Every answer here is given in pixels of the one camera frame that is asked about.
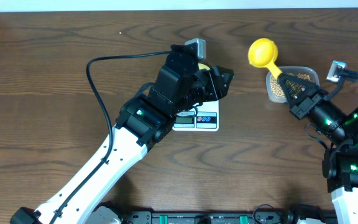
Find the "yellow measuring scoop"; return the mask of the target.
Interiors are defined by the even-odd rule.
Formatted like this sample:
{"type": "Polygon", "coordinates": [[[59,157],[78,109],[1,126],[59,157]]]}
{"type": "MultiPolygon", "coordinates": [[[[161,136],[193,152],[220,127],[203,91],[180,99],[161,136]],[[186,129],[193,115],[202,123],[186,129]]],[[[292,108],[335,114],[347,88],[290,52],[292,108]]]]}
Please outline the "yellow measuring scoop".
{"type": "Polygon", "coordinates": [[[254,41],[248,50],[249,63],[256,68],[266,68],[277,79],[282,71],[275,64],[278,57],[276,44],[268,38],[260,38],[254,41]]]}

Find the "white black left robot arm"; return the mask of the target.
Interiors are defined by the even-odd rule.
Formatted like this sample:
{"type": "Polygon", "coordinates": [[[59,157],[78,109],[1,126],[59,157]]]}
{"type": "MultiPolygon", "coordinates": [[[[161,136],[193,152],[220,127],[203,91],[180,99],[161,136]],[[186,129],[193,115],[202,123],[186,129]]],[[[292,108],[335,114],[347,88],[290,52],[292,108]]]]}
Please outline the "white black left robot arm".
{"type": "Polygon", "coordinates": [[[114,184],[173,128],[177,114],[224,98],[234,72],[204,60],[196,43],[172,45],[156,81],[143,84],[112,121],[86,66],[89,85],[103,111],[109,134],[100,148],[52,198],[36,209],[21,207],[11,223],[86,223],[114,184]]]}

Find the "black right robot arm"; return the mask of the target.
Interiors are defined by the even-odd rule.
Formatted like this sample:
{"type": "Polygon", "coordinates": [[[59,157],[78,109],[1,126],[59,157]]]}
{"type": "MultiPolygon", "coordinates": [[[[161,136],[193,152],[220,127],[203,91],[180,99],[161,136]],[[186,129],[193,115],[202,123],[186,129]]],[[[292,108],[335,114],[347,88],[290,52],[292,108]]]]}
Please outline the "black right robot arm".
{"type": "Polygon", "coordinates": [[[327,92],[288,73],[281,73],[277,78],[290,113],[297,119],[307,118],[331,142],[324,145],[322,170],[338,223],[358,223],[358,107],[345,114],[331,101],[345,81],[339,78],[337,87],[327,92]]]}

